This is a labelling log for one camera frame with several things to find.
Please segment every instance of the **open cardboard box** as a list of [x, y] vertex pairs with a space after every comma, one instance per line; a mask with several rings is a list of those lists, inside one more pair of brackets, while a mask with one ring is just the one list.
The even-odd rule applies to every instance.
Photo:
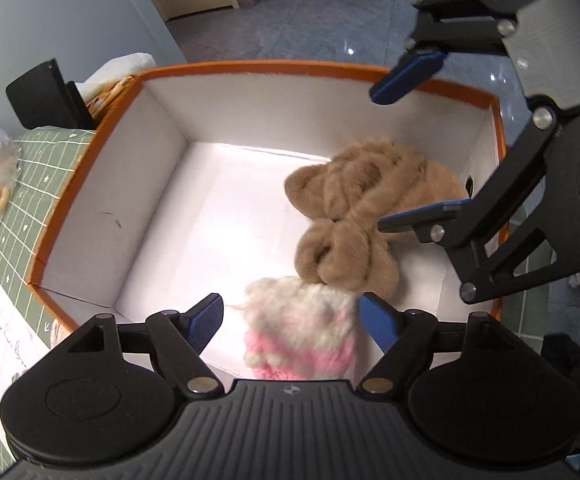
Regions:
[[[350, 142], [388, 137], [445, 164], [474, 192], [504, 152], [497, 99], [432, 80], [392, 106], [368, 90], [382, 68], [322, 62], [221, 62], [141, 74], [99, 127], [38, 247], [31, 286], [69, 327], [112, 312], [142, 322], [210, 292], [224, 324], [202, 357], [226, 383], [243, 364], [244, 288], [295, 274], [308, 220], [284, 194], [289, 173]], [[434, 244], [393, 247], [399, 309], [464, 321], [460, 283]], [[358, 380], [380, 357], [360, 342]]]

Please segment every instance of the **ribbed black surface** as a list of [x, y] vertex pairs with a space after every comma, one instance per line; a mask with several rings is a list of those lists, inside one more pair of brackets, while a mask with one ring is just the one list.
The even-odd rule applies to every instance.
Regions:
[[21, 463], [4, 478], [574, 480], [577, 476], [563, 464], [503, 473], [446, 460], [417, 440], [394, 406], [361, 400], [342, 381], [239, 381], [222, 399], [190, 404], [170, 434], [126, 462], [78, 472]]

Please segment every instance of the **tiled floor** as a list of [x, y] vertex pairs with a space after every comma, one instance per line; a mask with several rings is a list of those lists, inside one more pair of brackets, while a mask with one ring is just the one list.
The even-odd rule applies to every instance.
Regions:
[[[262, 0], [168, 22], [189, 62], [318, 59], [394, 66], [414, 27], [411, 0]], [[508, 58], [452, 54], [440, 77], [498, 94], [509, 141], [528, 120]]]

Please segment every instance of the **brown fur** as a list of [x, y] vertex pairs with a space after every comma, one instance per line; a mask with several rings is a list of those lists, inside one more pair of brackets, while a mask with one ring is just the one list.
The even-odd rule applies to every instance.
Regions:
[[314, 220], [297, 247], [299, 276], [384, 298], [398, 282], [387, 241], [407, 235], [379, 233], [379, 219], [467, 197], [448, 168], [387, 139], [352, 144], [327, 164], [300, 168], [285, 188], [292, 205]]

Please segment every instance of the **metal screw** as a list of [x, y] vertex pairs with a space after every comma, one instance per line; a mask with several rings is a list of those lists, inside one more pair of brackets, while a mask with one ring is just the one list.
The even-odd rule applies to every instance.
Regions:
[[554, 123], [554, 116], [548, 108], [539, 107], [532, 113], [532, 122], [540, 130], [547, 130]]
[[386, 394], [394, 388], [394, 384], [390, 379], [373, 377], [365, 380], [361, 387], [369, 394]]
[[439, 224], [434, 224], [430, 229], [430, 238], [437, 244], [444, 239], [445, 234], [446, 230]]
[[474, 285], [474, 283], [463, 283], [459, 289], [459, 295], [461, 295], [461, 299], [466, 302], [472, 301], [477, 295], [477, 287]]
[[497, 30], [499, 31], [499, 34], [505, 38], [512, 34], [516, 30], [516, 27], [510, 20], [500, 20], [500, 22], [497, 23]]
[[208, 394], [219, 386], [219, 383], [212, 377], [195, 377], [190, 379], [186, 386], [194, 394]]

